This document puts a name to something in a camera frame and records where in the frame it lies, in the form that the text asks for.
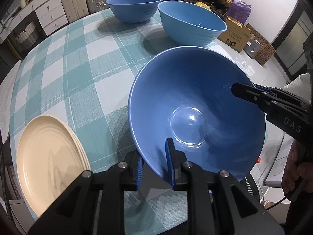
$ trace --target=dark blue bowl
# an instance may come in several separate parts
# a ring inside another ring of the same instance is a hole
[[[219,16],[192,3],[165,1],[158,9],[164,31],[181,45],[204,47],[227,30]]]
[[[200,47],[176,47],[151,59],[130,91],[128,118],[145,162],[167,177],[165,139],[204,170],[230,171],[241,180],[253,168],[265,138],[265,115],[231,92],[254,86],[232,61]]]
[[[149,20],[163,0],[106,0],[113,14],[125,23],[140,23]]]

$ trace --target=beige plate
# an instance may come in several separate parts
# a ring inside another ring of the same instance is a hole
[[[84,162],[85,169],[86,170],[91,170],[90,163],[89,163],[88,158],[86,156],[86,152],[85,152],[82,144],[80,143],[78,137],[76,136],[76,134],[73,132],[73,130],[67,124],[63,123],[62,121],[60,121],[60,122],[69,131],[69,133],[71,134],[71,136],[72,136],[72,138],[73,138],[73,140],[75,142],[75,145],[76,145],[77,149],[79,149],[79,155],[80,155],[81,160],[83,160],[83,162]]]
[[[78,142],[61,121],[47,115],[34,118],[22,133],[17,149],[18,179],[38,216],[80,173],[90,168]]]

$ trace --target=screw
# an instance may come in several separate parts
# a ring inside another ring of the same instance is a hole
[[[127,167],[127,162],[120,162],[118,164],[118,167],[122,168],[122,169],[125,169]]]
[[[228,177],[229,176],[229,172],[227,171],[227,170],[221,170],[220,172],[219,172],[219,174],[223,177],[223,178],[226,178],[226,177]]]
[[[191,168],[192,167],[192,162],[188,162],[187,161],[187,162],[184,162],[183,165],[184,165],[185,168]]]
[[[84,178],[88,178],[91,176],[91,171],[90,170],[85,170],[83,173],[82,173],[82,176]]]

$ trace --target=yellow bag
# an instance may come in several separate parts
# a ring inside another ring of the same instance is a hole
[[[206,4],[204,4],[203,2],[196,2],[196,5],[201,6],[209,11],[211,11],[211,8],[209,6],[207,6]]]

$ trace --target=plaid tablecloth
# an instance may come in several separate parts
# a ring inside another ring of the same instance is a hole
[[[110,9],[80,19],[41,42],[23,60],[14,85],[10,143],[15,171],[21,133],[40,114],[58,117],[71,127],[94,172],[121,161],[135,149],[127,119],[135,76],[154,55],[175,46],[158,12],[149,22],[126,24]],[[229,57],[215,42],[210,48]],[[125,193],[127,234],[159,234],[187,220],[186,193],[169,186],[153,191],[145,185],[157,179],[143,179],[138,192]]]

